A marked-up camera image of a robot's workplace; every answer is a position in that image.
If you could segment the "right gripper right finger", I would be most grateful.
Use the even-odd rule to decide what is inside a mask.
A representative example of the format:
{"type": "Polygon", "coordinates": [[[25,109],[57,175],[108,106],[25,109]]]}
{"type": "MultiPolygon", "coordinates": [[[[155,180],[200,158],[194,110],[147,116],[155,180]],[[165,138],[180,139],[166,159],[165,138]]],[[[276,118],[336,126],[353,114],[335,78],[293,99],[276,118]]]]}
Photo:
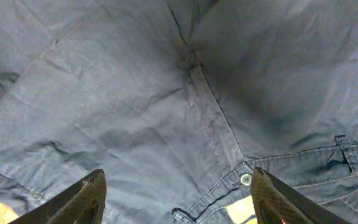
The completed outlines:
{"type": "Polygon", "coordinates": [[[261,167],[253,170],[250,192],[262,224],[350,224],[261,167]]]}

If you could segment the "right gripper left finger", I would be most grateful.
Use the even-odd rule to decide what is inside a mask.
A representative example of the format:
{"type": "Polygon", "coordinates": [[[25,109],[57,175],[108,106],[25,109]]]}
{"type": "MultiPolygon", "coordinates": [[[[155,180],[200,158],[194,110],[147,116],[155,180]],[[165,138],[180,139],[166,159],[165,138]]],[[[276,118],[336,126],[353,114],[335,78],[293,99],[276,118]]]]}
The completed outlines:
{"type": "Polygon", "coordinates": [[[106,194],[105,173],[96,169],[9,224],[101,224],[106,194]]]}

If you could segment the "navy blue shorts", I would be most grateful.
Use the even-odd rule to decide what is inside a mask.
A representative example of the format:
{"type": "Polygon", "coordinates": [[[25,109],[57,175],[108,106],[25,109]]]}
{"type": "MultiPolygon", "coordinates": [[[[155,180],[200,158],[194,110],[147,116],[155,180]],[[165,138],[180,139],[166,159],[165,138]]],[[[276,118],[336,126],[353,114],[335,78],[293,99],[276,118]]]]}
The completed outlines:
{"type": "Polygon", "coordinates": [[[0,1],[18,215],[102,169],[104,223],[243,223],[255,167],[358,223],[358,0],[0,1]]]}

